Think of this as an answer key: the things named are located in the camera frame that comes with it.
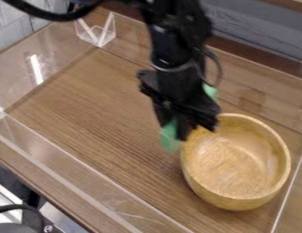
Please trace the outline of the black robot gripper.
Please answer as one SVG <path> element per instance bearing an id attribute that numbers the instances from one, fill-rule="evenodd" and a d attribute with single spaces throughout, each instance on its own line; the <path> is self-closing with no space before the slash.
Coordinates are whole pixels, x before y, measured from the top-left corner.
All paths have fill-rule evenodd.
<path id="1" fill-rule="evenodd" d="M 151 98 L 159 125 L 165 127 L 177 121 L 177 138 L 187 141 L 199 125 L 198 116 L 175 115 L 173 105 L 195 104 L 203 96 L 202 85 L 207 84 L 205 70 L 199 66 L 179 72 L 141 70 L 137 77 L 142 93 Z"/>

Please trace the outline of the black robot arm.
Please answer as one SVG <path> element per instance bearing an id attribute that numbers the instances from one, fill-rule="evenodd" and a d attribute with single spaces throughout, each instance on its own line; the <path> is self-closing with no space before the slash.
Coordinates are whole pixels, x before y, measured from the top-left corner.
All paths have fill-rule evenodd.
<path id="1" fill-rule="evenodd" d="M 138 73 L 161 128 L 185 141 L 197 127 L 215 130 L 221 107 L 207 92 L 205 42 L 213 22 L 201 0 L 138 0 L 151 38 L 150 70 Z"/>

